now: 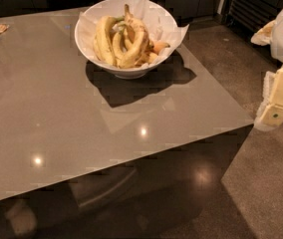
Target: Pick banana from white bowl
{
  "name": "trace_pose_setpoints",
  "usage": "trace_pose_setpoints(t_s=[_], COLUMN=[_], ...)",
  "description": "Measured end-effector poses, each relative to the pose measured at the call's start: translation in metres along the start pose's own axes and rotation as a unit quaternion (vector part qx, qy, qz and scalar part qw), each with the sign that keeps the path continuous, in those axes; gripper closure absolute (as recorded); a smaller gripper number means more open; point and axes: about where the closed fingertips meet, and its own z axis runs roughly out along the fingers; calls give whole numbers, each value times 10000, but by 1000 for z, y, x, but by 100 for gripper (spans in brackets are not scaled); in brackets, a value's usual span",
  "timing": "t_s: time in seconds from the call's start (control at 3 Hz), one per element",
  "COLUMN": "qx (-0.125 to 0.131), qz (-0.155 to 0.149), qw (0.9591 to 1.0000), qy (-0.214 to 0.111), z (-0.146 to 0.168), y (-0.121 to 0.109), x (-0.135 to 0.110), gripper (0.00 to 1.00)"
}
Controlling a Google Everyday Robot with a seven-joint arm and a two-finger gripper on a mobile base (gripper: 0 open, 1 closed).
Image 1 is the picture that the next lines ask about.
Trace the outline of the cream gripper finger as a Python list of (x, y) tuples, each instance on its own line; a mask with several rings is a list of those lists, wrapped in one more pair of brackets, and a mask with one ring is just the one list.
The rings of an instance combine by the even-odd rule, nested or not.
[(267, 72), (263, 81), (263, 102), (254, 121), (258, 130), (269, 131), (283, 123), (283, 67)]
[(272, 42), (272, 30), (276, 21), (270, 21), (260, 30), (258, 30), (252, 37), (251, 43), (259, 46), (270, 45)]

